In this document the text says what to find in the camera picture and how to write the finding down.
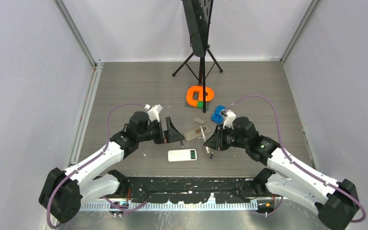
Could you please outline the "beige remote control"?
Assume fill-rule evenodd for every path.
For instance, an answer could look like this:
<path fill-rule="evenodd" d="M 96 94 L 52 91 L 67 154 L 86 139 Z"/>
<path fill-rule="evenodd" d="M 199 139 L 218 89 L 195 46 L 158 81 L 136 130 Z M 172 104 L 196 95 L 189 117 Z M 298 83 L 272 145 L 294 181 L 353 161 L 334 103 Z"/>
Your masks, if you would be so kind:
<path fill-rule="evenodd" d="M 207 134 L 210 131 L 211 131 L 210 127 L 207 124 L 203 124 L 200 125 L 199 127 L 184 132 L 184 138 L 186 141 L 190 141 L 195 138 L 201 138 L 203 137 L 203 134 Z"/>

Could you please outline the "beige battery cover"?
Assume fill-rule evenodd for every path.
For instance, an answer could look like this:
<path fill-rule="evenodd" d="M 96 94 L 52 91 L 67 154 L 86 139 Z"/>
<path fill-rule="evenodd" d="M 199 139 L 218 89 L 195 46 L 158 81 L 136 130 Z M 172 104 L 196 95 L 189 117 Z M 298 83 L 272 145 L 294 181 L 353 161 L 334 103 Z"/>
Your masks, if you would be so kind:
<path fill-rule="evenodd" d="M 194 121 L 195 122 L 197 122 L 197 123 L 199 123 L 199 124 L 201 124 L 201 125 L 203 125 L 203 124 L 205 124 L 206 122 L 205 122 L 205 120 L 202 120 L 202 119 L 200 119 L 200 118 L 194 118 Z"/>

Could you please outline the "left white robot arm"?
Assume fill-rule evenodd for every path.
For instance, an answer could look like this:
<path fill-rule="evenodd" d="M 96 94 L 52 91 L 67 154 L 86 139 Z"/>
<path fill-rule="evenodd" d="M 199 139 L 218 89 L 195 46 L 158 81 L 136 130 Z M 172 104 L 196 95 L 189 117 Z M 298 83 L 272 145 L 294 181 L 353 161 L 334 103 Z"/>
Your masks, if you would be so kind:
<path fill-rule="evenodd" d="M 129 181 L 121 172 L 110 170 L 103 176 L 100 174 L 136 151 L 141 142 L 166 144 L 185 139 L 170 117 L 166 118 L 166 126 L 167 129 L 163 130 L 158 112 L 136 111 L 124 128 L 111 136 L 97 152 L 64 170 L 52 169 L 38 199 L 46 209 L 47 219 L 55 217 L 64 224 L 91 201 L 106 195 L 126 196 Z"/>

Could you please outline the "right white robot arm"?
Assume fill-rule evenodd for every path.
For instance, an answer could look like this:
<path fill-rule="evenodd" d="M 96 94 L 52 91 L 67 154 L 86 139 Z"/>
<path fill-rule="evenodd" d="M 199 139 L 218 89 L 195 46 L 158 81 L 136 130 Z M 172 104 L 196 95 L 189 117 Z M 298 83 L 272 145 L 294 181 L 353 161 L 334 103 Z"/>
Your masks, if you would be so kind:
<path fill-rule="evenodd" d="M 265 165 L 254 178 L 259 196 L 284 196 L 311 210 L 331 230 L 344 230 L 360 210 L 356 186 L 338 181 L 306 165 L 273 139 L 260 135 L 253 122 L 238 117 L 232 125 L 217 125 L 204 146 L 224 151 L 244 149 L 254 161 Z"/>

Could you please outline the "white air conditioner remote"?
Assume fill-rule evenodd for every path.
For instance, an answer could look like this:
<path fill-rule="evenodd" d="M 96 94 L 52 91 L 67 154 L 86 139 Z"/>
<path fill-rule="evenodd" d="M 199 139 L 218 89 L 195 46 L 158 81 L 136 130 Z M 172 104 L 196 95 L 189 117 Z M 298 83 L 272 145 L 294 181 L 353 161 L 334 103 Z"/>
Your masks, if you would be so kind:
<path fill-rule="evenodd" d="M 197 151 L 195 149 L 169 150 L 167 153 L 168 162 L 195 161 Z"/>

